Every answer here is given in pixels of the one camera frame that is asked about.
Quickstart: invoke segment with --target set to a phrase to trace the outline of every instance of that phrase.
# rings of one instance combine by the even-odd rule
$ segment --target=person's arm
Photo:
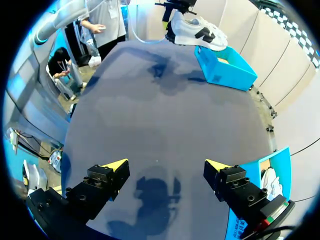
[[[86,29],[91,30],[91,32],[94,33],[94,34],[102,33],[103,30],[100,29],[100,28],[105,28],[106,27],[105,25],[102,25],[102,24],[92,24],[91,22],[89,22],[88,18],[83,19],[80,22],[80,24],[81,24],[81,26],[85,27]]]
[[[68,74],[63,71],[63,72],[54,74],[53,77],[54,77],[55,79],[59,79],[59,78],[61,78],[61,77],[65,77],[65,76],[67,76],[67,75],[68,75]]]

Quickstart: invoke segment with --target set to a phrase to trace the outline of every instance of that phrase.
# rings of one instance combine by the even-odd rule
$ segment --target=white sneaker
[[[276,196],[283,195],[282,185],[279,183],[279,177],[276,176],[276,171],[273,168],[268,168],[261,179],[261,185],[267,189],[266,198],[272,201]]]
[[[186,21],[180,11],[176,11],[168,24],[165,37],[178,45],[202,46],[213,51],[222,51],[228,46],[228,41],[214,24],[195,18]]]
[[[214,28],[216,30],[216,32],[218,33],[218,35],[222,38],[227,39],[227,35],[225,35],[225,33],[223,31],[221,31],[216,25],[214,25],[211,22],[208,22],[207,20],[205,20],[203,17],[199,16],[195,19],[192,20],[186,20],[187,22],[191,23],[191,24],[198,24],[198,23],[202,23],[203,25],[208,25],[210,28]]]

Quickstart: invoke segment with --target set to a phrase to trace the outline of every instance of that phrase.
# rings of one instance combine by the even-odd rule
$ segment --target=black stripe on sneaker
[[[216,38],[216,36],[215,36],[213,33],[211,33],[211,35],[210,35],[210,31],[209,31],[209,29],[206,28],[206,27],[202,28],[202,29],[201,29],[198,33],[196,33],[194,36],[195,36],[196,39],[199,39],[199,38],[203,37],[202,40],[205,41],[205,42],[207,42],[207,43],[211,43],[211,42],[213,41],[213,39]]]

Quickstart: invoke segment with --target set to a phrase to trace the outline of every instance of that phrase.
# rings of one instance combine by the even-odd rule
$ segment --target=white partition panel
[[[314,196],[320,184],[320,141],[291,157],[291,199]]]
[[[320,71],[296,101],[272,121],[279,149],[289,146],[292,153],[320,137]]]
[[[277,105],[302,79],[310,61],[303,49],[291,39],[273,71],[259,87],[271,106]]]
[[[219,26],[226,4],[229,1],[230,0],[197,0],[192,11],[208,22]],[[197,16],[190,13],[186,14],[186,18],[188,19],[196,17]]]
[[[293,104],[303,90],[309,85],[315,75],[316,67],[313,63],[310,63],[308,70],[297,85],[277,105],[274,106],[275,111],[278,114],[281,114],[288,106]]]
[[[271,73],[285,52],[290,35],[279,24],[259,11],[241,56],[256,72],[254,85],[258,88]]]
[[[165,7],[157,5],[139,6],[138,36],[147,40],[160,40],[164,38],[167,33],[162,23],[165,10]]]
[[[249,0],[228,0],[226,3],[219,28],[228,36],[228,45],[238,53],[244,48],[258,12]]]

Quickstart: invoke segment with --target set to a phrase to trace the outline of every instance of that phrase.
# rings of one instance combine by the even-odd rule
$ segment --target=cable
[[[128,1],[127,1],[127,0],[125,0],[125,4],[126,4],[127,12],[128,12],[129,21],[130,21],[130,23],[132,23],[131,17],[130,17],[129,6],[128,6],[129,4],[128,4]],[[163,40],[166,39],[166,37],[163,37],[162,39],[160,39],[160,40],[158,40],[158,41],[144,41],[144,40],[140,39],[140,38],[137,36],[137,34],[136,34],[136,32],[135,32],[135,29],[134,29],[134,26],[133,26],[132,24],[130,24],[130,25],[131,25],[131,30],[132,30],[132,32],[133,32],[134,37],[135,37],[139,42],[141,42],[141,43],[143,43],[143,44],[158,44],[158,43],[161,43]]]
[[[42,148],[43,150],[45,150],[48,154],[50,153],[47,149],[45,149],[43,146],[41,146],[41,143],[38,142],[38,140],[34,137],[34,136],[25,136],[24,134],[26,134],[25,132],[24,133],[20,133],[20,135],[22,137],[25,137],[27,139],[34,139],[36,141],[37,144],[39,144],[40,148]]]
[[[20,134],[17,130],[14,130],[14,132],[15,132],[23,141],[25,141],[33,150],[35,150],[34,147],[31,146],[26,139],[24,139],[25,136],[23,136],[22,134]],[[39,144],[39,146],[40,146],[42,149],[44,149],[48,154],[50,154],[50,152],[49,152],[47,149],[45,149],[43,146],[41,146],[40,142],[38,142],[38,140],[37,140],[34,136],[28,137],[28,138],[33,138],[33,139]]]
[[[27,148],[25,145],[23,145],[21,142],[18,142],[18,145],[22,147],[23,149],[19,148],[20,150],[24,151],[25,153],[31,155],[31,156],[36,156],[38,158],[41,158],[42,160],[48,161],[49,157],[47,156],[42,156],[36,151],[31,150],[30,148]]]
[[[307,198],[305,198],[305,199],[301,199],[301,200],[298,200],[298,201],[294,201],[294,202],[295,202],[295,203],[302,202],[302,201],[304,201],[304,200],[312,199],[312,198],[314,198],[315,196],[316,196],[316,195],[311,196],[311,197],[307,197]]]
[[[34,153],[36,153],[37,152],[37,150],[35,150],[34,149],[34,147],[33,146],[31,146],[29,143],[28,143],[28,141],[27,140],[25,140],[25,139],[23,139],[23,137],[21,137],[21,135],[19,136],[33,151],[34,151]],[[36,155],[39,155],[41,158],[46,158],[46,159],[49,159],[49,157],[47,157],[47,156],[43,156],[43,155],[40,155],[39,153],[37,153]]]
[[[300,153],[300,152],[302,152],[303,150],[306,150],[307,148],[311,147],[313,144],[315,144],[315,143],[318,142],[319,140],[320,140],[320,137],[319,137],[317,140],[315,140],[313,143],[311,143],[309,146],[306,146],[305,148],[301,149],[300,151],[297,151],[297,152],[291,154],[291,157],[294,156],[294,155],[296,155],[296,154],[298,154],[298,153]]]
[[[42,148],[43,150],[45,150],[48,154],[50,153],[47,149],[45,149],[43,146],[41,146],[41,143],[38,142],[38,140],[37,140],[34,136],[32,136],[32,138],[39,144],[40,148]]]
[[[269,229],[263,232],[258,233],[257,235],[253,235],[247,238],[247,240],[257,240],[257,239],[261,239],[262,237],[269,235],[269,234],[273,234],[273,233],[277,233],[280,232],[282,230],[295,230],[296,227],[295,226],[280,226],[280,227],[276,227],[273,229]]]

